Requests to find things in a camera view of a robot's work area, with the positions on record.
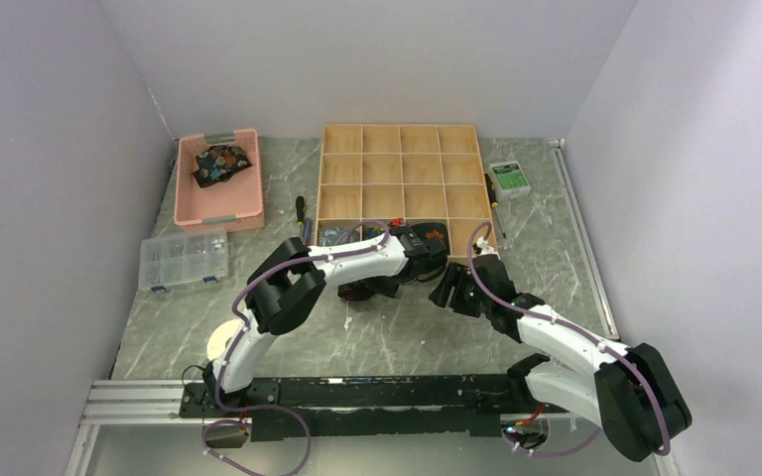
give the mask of black pouch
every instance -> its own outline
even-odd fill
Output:
[[[238,146],[211,146],[195,160],[199,169],[191,174],[201,188],[227,181],[252,166]]]

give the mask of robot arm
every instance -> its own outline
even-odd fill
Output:
[[[239,306],[250,317],[250,326],[240,327],[233,336],[233,341],[240,339],[234,352],[227,348],[220,358],[206,366],[203,372],[206,388],[220,392],[222,399],[243,396],[267,350],[279,335],[305,322],[325,286],[362,281],[394,292],[399,285],[445,265],[447,251],[439,241],[423,241],[407,226],[393,228],[391,235],[387,239],[382,236],[333,247],[305,247],[299,239],[283,243],[253,273],[250,283],[274,266],[298,257],[317,259],[273,274],[250,291]],[[368,246],[375,249],[358,253]],[[472,317],[485,315],[499,332],[543,352],[522,360],[508,371],[511,380],[521,382],[527,398],[585,417],[603,428],[626,457],[643,460],[661,446],[660,428],[646,393],[613,355],[617,354],[635,365],[650,382],[671,437],[690,426],[688,407],[654,348],[646,344],[629,348],[571,323],[585,336],[577,333],[565,325],[570,321],[543,300],[517,293],[497,253],[482,239],[475,249],[478,256],[473,263],[487,289],[517,307],[550,317],[550,321],[498,305],[481,291],[468,268],[457,263],[448,265],[429,299],[445,307],[451,298],[450,306],[455,312]],[[557,319],[563,325],[556,325]],[[587,338],[589,335],[596,339],[596,344]]]

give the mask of gray marble tabletop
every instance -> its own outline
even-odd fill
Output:
[[[547,141],[479,142],[487,164],[519,161],[533,189],[525,198],[499,205],[507,233],[499,251],[516,289],[543,298],[589,330],[607,333]],[[230,306],[249,274],[279,243],[299,233],[296,196],[304,195],[308,215],[316,215],[319,140],[261,138],[260,148],[267,225],[228,235],[230,274],[219,283],[136,292],[113,379],[179,378],[188,364],[204,364],[206,341],[233,317]],[[153,236],[181,231],[174,224],[175,183],[176,173]],[[427,297],[436,283],[402,287],[394,299],[350,303],[337,298],[336,290],[325,290],[308,321],[276,340],[257,375],[503,373],[532,352],[492,330],[485,318],[434,306]]]

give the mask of white tape roll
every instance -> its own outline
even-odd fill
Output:
[[[208,357],[208,360],[214,360],[223,354],[223,351],[229,346],[232,336],[235,335],[240,326],[241,319],[232,319],[223,322],[214,329],[211,337],[208,338],[208,343],[205,344],[205,355]]]

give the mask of pink basket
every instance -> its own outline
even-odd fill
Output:
[[[194,158],[218,144],[244,150],[252,167],[229,180],[200,188],[191,173],[197,170]],[[219,226],[240,231],[264,226],[264,194],[261,186],[261,158],[255,129],[238,129],[219,136],[187,136],[180,139],[177,156],[177,201],[174,221],[186,231]]]

